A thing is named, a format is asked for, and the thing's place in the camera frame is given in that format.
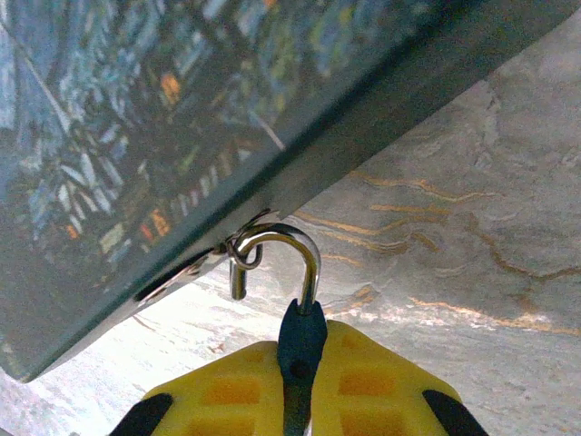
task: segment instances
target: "gray marble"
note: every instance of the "gray marble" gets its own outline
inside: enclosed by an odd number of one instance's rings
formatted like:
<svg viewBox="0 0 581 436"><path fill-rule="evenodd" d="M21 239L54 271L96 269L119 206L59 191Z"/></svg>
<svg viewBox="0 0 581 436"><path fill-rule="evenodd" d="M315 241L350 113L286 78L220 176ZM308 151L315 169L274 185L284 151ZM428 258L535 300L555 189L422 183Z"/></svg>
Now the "gray marble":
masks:
<svg viewBox="0 0 581 436"><path fill-rule="evenodd" d="M320 301L450 382L490 434L581 435L581 12L286 221L320 247ZM300 291L275 243L233 302L227 265L27 385L0 426L99 435L153 386L276 339Z"/></svg>

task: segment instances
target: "yellow plastic handle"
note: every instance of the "yellow plastic handle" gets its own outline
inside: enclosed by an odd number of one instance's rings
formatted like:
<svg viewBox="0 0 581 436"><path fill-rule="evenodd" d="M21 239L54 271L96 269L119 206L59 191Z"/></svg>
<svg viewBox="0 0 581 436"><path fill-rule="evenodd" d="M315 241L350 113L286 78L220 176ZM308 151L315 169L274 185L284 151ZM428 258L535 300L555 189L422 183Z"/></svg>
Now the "yellow plastic handle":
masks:
<svg viewBox="0 0 581 436"><path fill-rule="evenodd" d="M422 392L458 393L343 322L329 335L312 390L313 436L447 436Z"/></svg>
<svg viewBox="0 0 581 436"><path fill-rule="evenodd" d="M276 342L257 342L145 395L172 395L153 436L281 436Z"/></svg>

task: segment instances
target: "clamp jaw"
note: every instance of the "clamp jaw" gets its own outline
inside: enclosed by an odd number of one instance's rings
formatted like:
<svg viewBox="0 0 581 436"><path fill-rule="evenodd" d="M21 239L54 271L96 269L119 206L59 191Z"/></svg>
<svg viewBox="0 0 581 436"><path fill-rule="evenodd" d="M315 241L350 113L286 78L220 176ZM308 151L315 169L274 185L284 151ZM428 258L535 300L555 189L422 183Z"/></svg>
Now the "clamp jaw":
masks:
<svg viewBox="0 0 581 436"><path fill-rule="evenodd" d="M229 248L232 295L261 243L297 248L307 263L278 342L257 342L165 383L133 406L111 436L485 436L447 383L343 322L316 302L320 257L286 224L260 224ZM257 247L254 262L248 255Z"/></svg>

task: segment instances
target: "metal ring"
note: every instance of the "metal ring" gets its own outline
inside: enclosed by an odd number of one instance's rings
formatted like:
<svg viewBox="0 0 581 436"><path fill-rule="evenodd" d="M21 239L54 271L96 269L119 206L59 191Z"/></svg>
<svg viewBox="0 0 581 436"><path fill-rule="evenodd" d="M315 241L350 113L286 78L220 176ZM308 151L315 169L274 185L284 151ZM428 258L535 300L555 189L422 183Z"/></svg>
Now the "metal ring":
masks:
<svg viewBox="0 0 581 436"><path fill-rule="evenodd" d="M236 239L233 251L245 259L252 248L260 247L267 241L281 241L296 248L305 261L305 280L302 284L302 295L299 302L299 314L308 315L315 302L319 283L320 254L312 239L299 229L283 223L258 224L242 232ZM246 271L232 256L230 262L230 286L234 300L246 296Z"/></svg>
<svg viewBox="0 0 581 436"><path fill-rule="evenodd" d="M236 265L238 265L238 267L242 268L244 271L253 270L262 262L262 245L257 245L254 260L250 263L246 262L248 259L248 254L240 254L238 250L236 250L236 247L234 247L234 243L231 240L226 243L226 251L228 252L230 259L235 261Z"/></svg>

